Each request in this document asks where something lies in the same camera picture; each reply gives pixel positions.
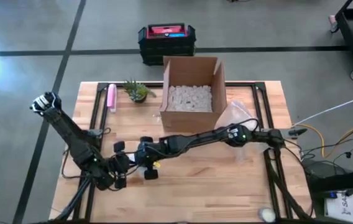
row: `wooden table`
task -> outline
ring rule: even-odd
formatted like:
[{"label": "wooden table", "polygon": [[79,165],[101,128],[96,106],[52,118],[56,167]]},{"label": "wooden table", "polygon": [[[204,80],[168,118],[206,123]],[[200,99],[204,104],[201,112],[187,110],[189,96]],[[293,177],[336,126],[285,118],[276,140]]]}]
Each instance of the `wooden table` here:
[{"label": "wooden table", "polygon": [[[282,85],[278,81],[265,82],[276,128],[289,128],[290,115]],[[88,129],[96,94],[96,82],[80,85],[73,120]],[[227,100],[238,100],[255,115],[250,88],[227,87]],[[122,90],[118,91],[117,112],[108,113],[102,154],[110,157],[116,141],[126,142],[126,151],[135,151],[141,136],[152,136],[155,141],[164,133],[157,116],[162,89],[154,89],[156,98],[148,97],[144,104],[134,104]],[[298,155],[293,145],[289,148]],[[247,158],[237,163],[233,149],[214,143],[191,149],[174,159],[160,161],[159,178],[144,180],[137,172],[127,179],[127,188],[118,192],[99,191],[94,195],[92,222],[259,222],[258,210],[272,207],[268,191],[264,157],[257,146],[244,146]],[[288,189],[305,211],[310,211],[311,199],[303,169],[286,150],[282,162]],[[69,159],[66,175],[79,175],[80,170]],[[50,218],[63,210],[75,194],[78,179],[66,180],[59,176]],[[279,203],[284,215],[282,197]],[[85,198],[81,217],[85,211]]]}]

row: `gray floor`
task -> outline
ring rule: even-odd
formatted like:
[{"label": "gray floor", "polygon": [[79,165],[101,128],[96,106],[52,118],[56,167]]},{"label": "gray floor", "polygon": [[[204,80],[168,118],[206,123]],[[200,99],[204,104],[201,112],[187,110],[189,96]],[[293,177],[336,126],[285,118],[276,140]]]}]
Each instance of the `gray floor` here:
[{"label": "gray floor", "polygon": [[[137,31],[150,23],[185,22],[196,28],[198,47],[294,47],[344,45],[331,35],[327,16],[341,0],[88,1],[73,45],[83,49],[136,49]],[[64,50],[79,1],[0,1],[0,51]],[[281,80],[291,120],[353,99],[349,52],[261,52],[199,54],[225,63],[227,80]],[[62,56],[0,57],[0,221],[10,223],[16,210],[41,118],[28,107],[51,90]],[[60,87],[64,110],[73,111],[82,81],[161,80],[162,67],[142,64],[140,55],[71,56]],[[326,143],[353,128],[353,104],[307,122]],[[299,141],[319,145],[313,133]],[[45,220],[55,191],[64,143],[50,129],[44,145],[24,223]],[[340,146],[339,153],[353,148]],[[322,160],[316,151],[315,160]],[[353,170],[352,159],[337,163]]]}]

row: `open cardboard box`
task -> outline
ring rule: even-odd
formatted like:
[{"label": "open cardboard box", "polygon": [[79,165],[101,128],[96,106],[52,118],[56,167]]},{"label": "open cardboard box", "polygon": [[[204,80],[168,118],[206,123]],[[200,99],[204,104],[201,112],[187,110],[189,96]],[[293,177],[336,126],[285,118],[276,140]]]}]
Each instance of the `open cardboard box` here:
[{"label": "open cardboard box", "polygon": [[[164,57],[163,99],[160,115],[164,131],[199,133],[214,129],[227,105],[222,62],[216,57]],[[167,111],[170,86],[211,86],[212,113]]]}]

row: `succulent plant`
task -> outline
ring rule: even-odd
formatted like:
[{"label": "succulent plant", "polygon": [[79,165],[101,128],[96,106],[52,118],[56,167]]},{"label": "succulent plant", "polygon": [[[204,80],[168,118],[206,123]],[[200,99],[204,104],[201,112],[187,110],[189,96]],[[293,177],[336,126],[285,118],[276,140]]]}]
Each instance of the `succulent plant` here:
[{"label": "succulent plant", "polygon": [[123,86],[126,93],[128,93],[129,98],[134,102],[141,100],[143,101],[143,99],[145,99],[148,94],[156,97],[156,94],[152,90],[147,88],[142,83],[137,83],[135,80],[126,80],[124,81]]}]

